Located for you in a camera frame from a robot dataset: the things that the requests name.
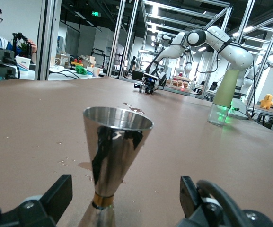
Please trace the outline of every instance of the stainless steel jigger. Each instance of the stainless steel jigger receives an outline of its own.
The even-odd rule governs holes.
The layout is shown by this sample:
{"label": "stainless steel jigger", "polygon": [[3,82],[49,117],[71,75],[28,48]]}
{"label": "stainless steel jigger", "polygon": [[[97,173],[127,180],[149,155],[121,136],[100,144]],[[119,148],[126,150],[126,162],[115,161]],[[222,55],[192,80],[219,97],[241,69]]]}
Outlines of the stainless steel jigger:
{"label": "stainless steel jigger", "polygon": [[153,122],[130,110],[89,107],[84,111],[84,123],[95,195],[79,227],[115,227],[113,196]]}

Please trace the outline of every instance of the black cable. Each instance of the black cable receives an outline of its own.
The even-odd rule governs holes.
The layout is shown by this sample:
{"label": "black cable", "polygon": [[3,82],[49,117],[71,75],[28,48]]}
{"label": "black cable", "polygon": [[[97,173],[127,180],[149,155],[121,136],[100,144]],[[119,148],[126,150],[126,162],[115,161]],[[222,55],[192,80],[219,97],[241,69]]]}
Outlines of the black cable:
{"label": "black cable", "polygon": [[17,70],[18,70],[18,79],[19,79],[20,76],[21,76],[21,73],[20,73],[20,71],[19,71],[19,67],[18,67],[18,64],[17,64],[17,63],[15,64],[15,66],[17,67]]}
{"label": "black cable", "polygon": [[197,72],[199,72],[199,73],[213,73],[213,72],[216,72],[216,70],[217,70],[217,68],[218,68],[218,51],[217,51],[217,57],[216,57],[216,69],[215,70],[213,70],[213,71],[205,71],[205,72],[200,72],[198,69],[196,69],[196,71]]}
{"label": "black cable", "polygon": [[233,227],[253,227],[244,212],[238,207],[234,200],[218,185],[209,181],[200,180],[197,187],[212,195],[223,207]]}
{"label": "black cable", "polygon": [[76,75],[75,73],[73,73],[73,72],[71,72],[71,71],[69,71],[69,70],[62,70],[62,71],[59,71],[59,72],[70,72],[70,73],[72,73],[74,76],[76,76],[77,78],[79,78],[78,77],[78,75]]}
{"label": "black cable", "polygon": [[64,75],[65,77],[68,77],[68,78],[73,78],[73,79],[77,79],[75,77],[72,77],[72,76],[67,76],[65,73],[60,73],[60,72],[54,72],[55,74],[62,74]]}

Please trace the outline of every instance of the water droplet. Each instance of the water droplet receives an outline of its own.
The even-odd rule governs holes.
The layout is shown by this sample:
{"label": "water droplet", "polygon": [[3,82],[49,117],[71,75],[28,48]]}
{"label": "water droplet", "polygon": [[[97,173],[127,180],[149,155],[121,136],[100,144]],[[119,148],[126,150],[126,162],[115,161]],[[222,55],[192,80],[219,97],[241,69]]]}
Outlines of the water droplet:
{"label": "water droplet", "polygon": [[130,104],[127,104],[127,103],[124,103],[125,105],[127,105],[127,106],[132,106],[132,105],[130,105]]}
{"label": "water droplet", "polygon": [[133,108],[133,107],[129,107],[132,111],[134,111],[134,112],[138,112],[138,113],[142,113],[142,114],[145,114],[141,109],[139,109],[139,108]]}

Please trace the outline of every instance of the table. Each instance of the table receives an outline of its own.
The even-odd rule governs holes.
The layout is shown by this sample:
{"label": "table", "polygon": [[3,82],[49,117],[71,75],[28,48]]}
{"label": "table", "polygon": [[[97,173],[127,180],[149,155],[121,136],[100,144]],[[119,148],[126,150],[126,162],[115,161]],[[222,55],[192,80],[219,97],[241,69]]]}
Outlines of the table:
{"label": "table", "polygon": [[207,122],[211,102],[166,91],[141,94],[109,77],[0,82],[0,207],[43,194],[72,174],[73,199],[59,227],[75,227],[94,195],[82,111],[141,109],[155,126],[115,194],[118,227],[175,226],[183,217],[180,176],[209,180],[242,209],[273,220],[273,131],[249,120]]}

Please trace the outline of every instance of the wall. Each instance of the wall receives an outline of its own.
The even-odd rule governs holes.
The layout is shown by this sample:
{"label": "wall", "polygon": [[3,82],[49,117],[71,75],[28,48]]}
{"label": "wall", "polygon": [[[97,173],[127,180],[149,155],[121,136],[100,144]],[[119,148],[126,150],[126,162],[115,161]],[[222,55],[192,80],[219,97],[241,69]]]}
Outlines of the wall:
{"label": "wall", "polygon": [[21,32],[37,43],[37,33],[42,8],[41,0],[0,0],[2,9],[0,35],[9,41],[12,33]]}

